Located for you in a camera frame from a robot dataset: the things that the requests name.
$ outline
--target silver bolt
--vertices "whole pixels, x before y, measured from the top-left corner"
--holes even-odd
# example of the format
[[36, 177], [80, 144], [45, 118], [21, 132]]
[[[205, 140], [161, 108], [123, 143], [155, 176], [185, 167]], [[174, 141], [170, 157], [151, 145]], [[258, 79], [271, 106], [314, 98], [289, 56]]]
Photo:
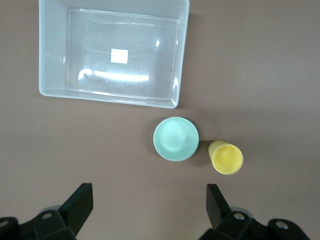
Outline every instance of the silver bolt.
[[289, 226], [283, 221], [277, 221], [275, 225], [280, 229], [284, 229], [284, 230], [289, 229]]
[[245, 220], [245, 216], [243, 216], [240, 212], [237, 212], [233, 215], [237, 220]]
[[46, 213], [46, 214], [44, 214], [43, 216], [42, 216], [42, 219], [49, 219], [49, 218], [51, 218], [52, 217], [52, 214], [50, 213], [50, 212], [48, 212], [48, 213]]
[[0, 228], [8, 225], [8, 223], [9, 223], [8, 220], [5, 220], [5, 221], [0, 222]]

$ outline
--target teal bowl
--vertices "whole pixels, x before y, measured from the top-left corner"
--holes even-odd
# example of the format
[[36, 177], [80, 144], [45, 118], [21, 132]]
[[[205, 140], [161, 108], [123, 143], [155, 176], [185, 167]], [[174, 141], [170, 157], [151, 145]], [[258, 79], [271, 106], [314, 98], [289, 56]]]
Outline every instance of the teal bowl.
[[173, 162], [190, 158], [198, 148], [196, 127], [183, 117], [169, 117], [155, 128], [153, 144], [161, 157]]

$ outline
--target white square sticker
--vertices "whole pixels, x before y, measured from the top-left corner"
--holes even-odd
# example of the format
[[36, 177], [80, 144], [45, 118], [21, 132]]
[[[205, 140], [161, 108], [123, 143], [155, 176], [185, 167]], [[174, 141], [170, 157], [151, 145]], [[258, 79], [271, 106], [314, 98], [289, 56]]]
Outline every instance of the white square sticker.
[[112, 48], [111, 62], [116, 64], [128, 64], [128, 50]]

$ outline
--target table surface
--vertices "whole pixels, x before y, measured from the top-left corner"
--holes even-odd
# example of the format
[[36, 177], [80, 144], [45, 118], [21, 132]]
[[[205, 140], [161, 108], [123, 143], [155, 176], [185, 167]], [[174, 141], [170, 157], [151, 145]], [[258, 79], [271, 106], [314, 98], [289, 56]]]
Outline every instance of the table surface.
[[[79, 240], [196, 240], [215, 183], [262, 224], [284, 218], [318, 238], [320, 1], [191, 0], [176, 109], [42, 96], [38, 11], [36, 0], [0, 0], [1, 217], [26, 222], [90, 182]], [[199, 131], [182, 162], [153, 147], [172, 116]], [[214, 170], [212, 140], [242, 150], [238, 173]]]

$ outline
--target clear plastic bin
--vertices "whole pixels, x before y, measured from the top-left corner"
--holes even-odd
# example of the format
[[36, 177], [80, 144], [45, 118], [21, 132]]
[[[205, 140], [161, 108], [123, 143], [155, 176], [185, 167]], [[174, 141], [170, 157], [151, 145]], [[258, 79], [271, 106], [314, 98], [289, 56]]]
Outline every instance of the clear plastic bin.
[[189, 0], [39, 0], [39, 90], [175, 108]]

